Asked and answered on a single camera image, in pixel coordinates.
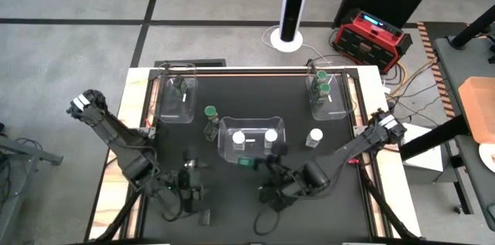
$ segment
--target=black tabletop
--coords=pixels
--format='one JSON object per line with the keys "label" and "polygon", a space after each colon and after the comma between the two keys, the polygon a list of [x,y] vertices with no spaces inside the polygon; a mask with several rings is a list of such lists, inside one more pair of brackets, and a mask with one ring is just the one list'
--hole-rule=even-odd
{"label": "black tabletop", "polygon": [[[257,187],[266,182],[264,169],[255,172],[224,161],[218,154],[217,142],[208,142],[202,131],[207,124],[203,109],[214,105],[220,117],[267,118],[278,116],[285,122],[289,155],[283,160],[297,168],[311,155],[332,152],[352,138],[348,117],[335,121],[315,121],[306,95],[305,76],[273,77],[198,77],[199,92],[196,116],[190,124],[160,125],[159,162],[164,168],[177,168],[181,151],[190,145],[199,148],[200,161],[210,166],[202,172],[208,190],[206,204],[211,209],[211,225],[198,226],[197,216],[167,223],[148,207],[142,237],[166,240],[168,243],[323,243],[367,241],[367,207],[355,166],[343,170],[330,197],[316,201],[298,201],[285,209],[277,230],[268,236],[257,236],[253,222],[263,205],[258,201]],[[320,128],[323,140],[317,148],[305,146],[306,135]],[[322,167],[331,176],[344,155],[334,155]],[[268,230],[275,214],[267,212],[259,230]]]}
{"label": "black tabletop", "polygon": [[[460,113],[457,114],[465,114],[459,87],[467,78],[495,77],[495,64],[489,64],[487,61],[493,56],[493,53],[489,51],[490,46],[488,39],[472,39],[464,49],[457,50],[449,45],[447,39],[435,41],[435,49],[458,106],[455,109],[460,109]],[[491,172],[481,161],[479,144],[472,136],[457,136],[456,143],[488,227],[495,231],[495,219],[487,211],[488,206],[495,204],[495,173]]]}

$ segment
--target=orange box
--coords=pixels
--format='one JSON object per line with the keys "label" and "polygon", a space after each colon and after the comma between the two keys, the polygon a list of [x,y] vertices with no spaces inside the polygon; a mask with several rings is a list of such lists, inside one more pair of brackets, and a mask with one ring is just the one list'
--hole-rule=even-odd
{"label": "orange box", "polygon": [[459,95],[474,140],[495,144],[495,78],[470,77]]}

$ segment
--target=transparent plastic bin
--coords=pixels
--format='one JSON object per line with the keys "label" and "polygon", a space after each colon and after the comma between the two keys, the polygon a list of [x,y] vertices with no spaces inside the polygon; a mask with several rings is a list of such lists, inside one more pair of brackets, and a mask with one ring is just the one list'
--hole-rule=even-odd
{"label": "transparent plastic bin", "polygon": [[[311,105],[311,114],[317,121],[342,119],[352,111],[345,103],[345,93],[340,86],[340,82],[347,80],[347,74],[345,72],[332,73],[332,69],[329,66],[331,66],[331,63],[326,61],[314,62],[309,66],[306,75],[306,89]],[[327,72],[325,83],[330,86],[328,99],[325,99],[322,103],[316,103],[315,99],[313,99],[313,79],[318,71]]]}
{"label": "transparent plastic bin", "polygon": [[[265,148],[265,132],[273,129],[278,137],[275,143],[285,143],[285,126],[280,117],[271,118],[232,118],[220,120],[218,134],[218,153],[227,162],[237,164],[239,159],[266,159],[271,154],[270,148]],[[235,150],[232,135],[241,131],[246,137],[244,150]]]}
{"label": "transparent plastic bin", "polygon": [[[187,90],[180,93],[174,81],[181,76]],[[192,63],[163,64],[162,86],[156,115],[165,123],[184,124],[193,121],[196,109],[198,80]]]}

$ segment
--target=red power station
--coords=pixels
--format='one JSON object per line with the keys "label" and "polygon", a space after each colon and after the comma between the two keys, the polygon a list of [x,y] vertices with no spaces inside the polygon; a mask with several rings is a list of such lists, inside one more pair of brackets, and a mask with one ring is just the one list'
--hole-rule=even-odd
{"label": "red power station", "polygon": [[376,65],[386,73],[412,44],[411,35],[359,9],[351,10],[342,20],[335,50],[358,64]]}

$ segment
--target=gray carpet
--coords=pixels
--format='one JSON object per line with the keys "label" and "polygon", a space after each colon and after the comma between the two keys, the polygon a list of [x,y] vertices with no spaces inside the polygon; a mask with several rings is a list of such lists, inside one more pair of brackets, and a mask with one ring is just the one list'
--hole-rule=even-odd
{"label": "gray carpet", "polygon": [[[157,0],[153,19],[277,20],[282,0]],[[332,21],[340,0],[307,0],[304,20]],[[0,18],[142,19],[148,0],[0,0]],[[472,22],[493,0],[424,0],[411,22]],[[292,54],[277,53],[261,42],[267,28],[150,28],[139,66],[156,60],[224,58],[229,66],[302,65],[317,55],[308,48]],[[117,112],[139,26],[0,25],[0,121],[13,138],[41,142],[47,151],[64,156],[60,167],[42,165],[17,224],[17,240],[62,244],[83,239],[103,168],[105,145],[79,121],[65,114],[69,101],[80,92],[103,91]],[[302,28],[305,43],[323,54],[329,29]],[[401,62],[412,73],[426,63],[419,33],[409,29],[414,45]],[[329,56],[336,63],[348,60]],[[411,85],[414,93],[433,85],[423,73]],[[435,88],[401,100],[413,110],[437,98]],[[437,123],[446,120],[437,100],[423,112]],[[396,115],[410,112],[398,106]],[[423,117],[412,123],[431,126]],[[468,186],[475,215],[458,216],[453,185],[412,185],[418,221],[431,240],[494,244],[476,197]]]}

